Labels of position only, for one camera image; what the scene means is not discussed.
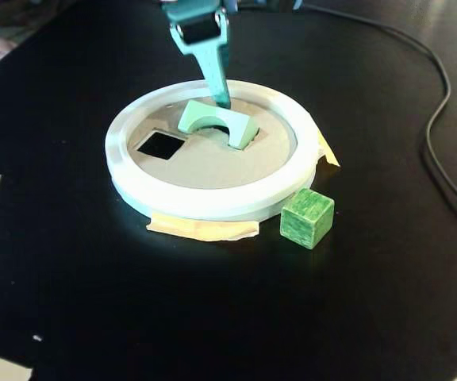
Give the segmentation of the teal gripper black servo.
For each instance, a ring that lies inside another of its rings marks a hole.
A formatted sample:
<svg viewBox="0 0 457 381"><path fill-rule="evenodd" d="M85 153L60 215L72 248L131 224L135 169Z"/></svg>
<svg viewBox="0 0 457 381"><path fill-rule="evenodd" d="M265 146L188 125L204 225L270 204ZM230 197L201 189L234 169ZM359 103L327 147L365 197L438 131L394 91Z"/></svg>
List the teal gripper black servo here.
<svg viewBox="0 0 457 381"><path fill-rule="evenodd" d="M162 1L172 38L183 55L194 54L217 106L231 106L225 69L229 61L228 18L223 1Z"/></svg>

